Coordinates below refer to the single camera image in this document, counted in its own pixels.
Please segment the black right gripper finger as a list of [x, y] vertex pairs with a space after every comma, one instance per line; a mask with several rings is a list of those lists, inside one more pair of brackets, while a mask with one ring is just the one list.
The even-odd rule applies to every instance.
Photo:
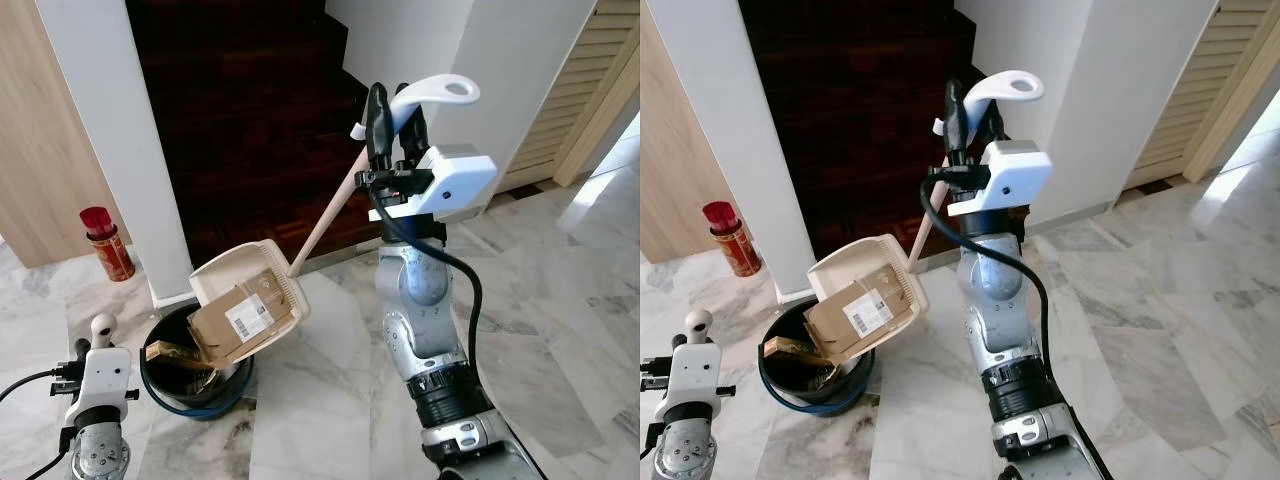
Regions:
[[428, 138], [428, 123], [420, 105], [406, 118], [406, 123], [399, 129], [399, 145], [404, 154], [406, 166], [417, 166], [431, 147]]
[[369, 87], [365, 114], [365, 148], [372, 170], [389, 170], [392, 160], [392, 111], [387, 87]]
[[991, 100], [983, 118], [977, 124], [977, 151], [984, 152], [986, 147], [995, 141], [1006, 141], [1004, 116], [998, 110], [998, 102]]
[[969, 120], [964, 108], [964, 86], [951, 78], [943, 90], [943, 148], [950, 164], [968, 164]]

